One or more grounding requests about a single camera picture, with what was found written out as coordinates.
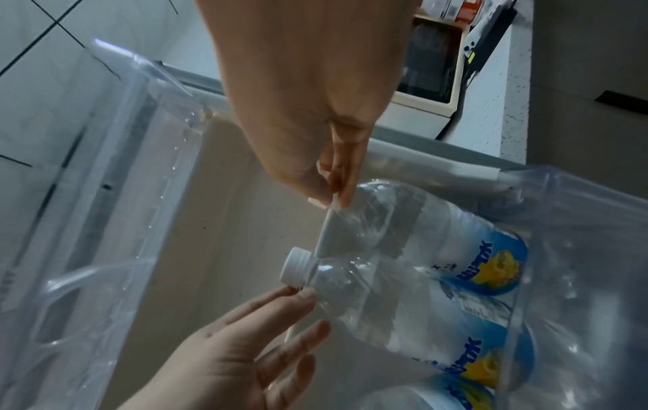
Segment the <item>white bottle cap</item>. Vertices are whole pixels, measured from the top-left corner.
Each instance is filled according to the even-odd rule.
[[[313,253],[301,248],[293,248],[281,270],[281,283],[291,288],[302,288],[308,282],[309,262]]]

